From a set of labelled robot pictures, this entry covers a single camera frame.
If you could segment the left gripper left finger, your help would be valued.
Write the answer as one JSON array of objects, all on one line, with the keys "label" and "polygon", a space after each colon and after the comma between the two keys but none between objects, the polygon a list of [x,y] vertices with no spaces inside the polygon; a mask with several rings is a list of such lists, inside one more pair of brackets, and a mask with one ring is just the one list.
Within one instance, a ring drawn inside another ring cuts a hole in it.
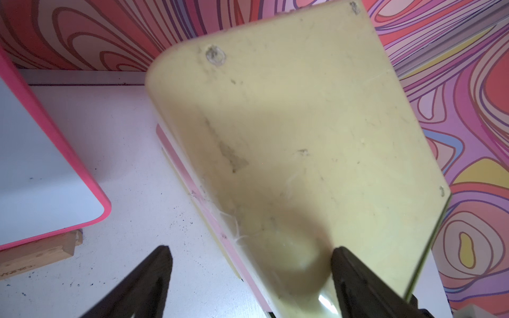
[{"label": "left gripper left finger", "polygon": [[160,245],[84,317],[162,317],[173,258]]}]

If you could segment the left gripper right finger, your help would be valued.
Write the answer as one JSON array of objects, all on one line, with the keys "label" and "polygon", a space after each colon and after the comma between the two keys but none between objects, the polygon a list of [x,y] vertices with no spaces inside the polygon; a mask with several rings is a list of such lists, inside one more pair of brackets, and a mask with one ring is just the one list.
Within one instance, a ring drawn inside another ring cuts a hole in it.
[{"label": "left gripper right finger", "polygon": [[331,273],[342,317],[429,317],[415,297],[401,298],[344,246],[332,253]]}]

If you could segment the yellow green drawer cabinet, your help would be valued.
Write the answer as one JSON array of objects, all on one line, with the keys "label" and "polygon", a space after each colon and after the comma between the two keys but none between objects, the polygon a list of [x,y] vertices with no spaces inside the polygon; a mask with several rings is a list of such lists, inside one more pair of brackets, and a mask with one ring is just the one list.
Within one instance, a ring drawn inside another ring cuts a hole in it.
[{"label": "yellow green drawer cabinet", "polygon": [[410,299],[451,191],[361,1],[172,46],[157,133],[264,311],[339,317],[344,246]]}]

